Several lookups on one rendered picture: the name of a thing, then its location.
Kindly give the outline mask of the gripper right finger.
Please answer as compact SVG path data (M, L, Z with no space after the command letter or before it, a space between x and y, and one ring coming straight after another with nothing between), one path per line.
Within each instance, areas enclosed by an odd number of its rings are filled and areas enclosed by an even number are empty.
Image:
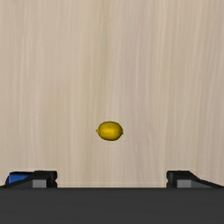
M168 171L166 178L167 188L222 188L222 185L200 179L190 171Z

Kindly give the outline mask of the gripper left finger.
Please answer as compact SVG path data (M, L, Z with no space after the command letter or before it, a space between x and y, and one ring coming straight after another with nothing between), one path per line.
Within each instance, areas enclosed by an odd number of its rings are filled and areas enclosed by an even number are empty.
M0 185L0 188L57 188L58 173L56 171L25 171L30 172L24 180L11 184Z

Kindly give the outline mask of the yellow lemon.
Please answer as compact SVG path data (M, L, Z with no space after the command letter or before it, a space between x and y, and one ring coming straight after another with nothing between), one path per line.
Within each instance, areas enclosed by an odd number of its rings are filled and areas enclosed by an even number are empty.
M118 122L103 122L95 130L100 138L106 141L116 141L123 135L123 128Z

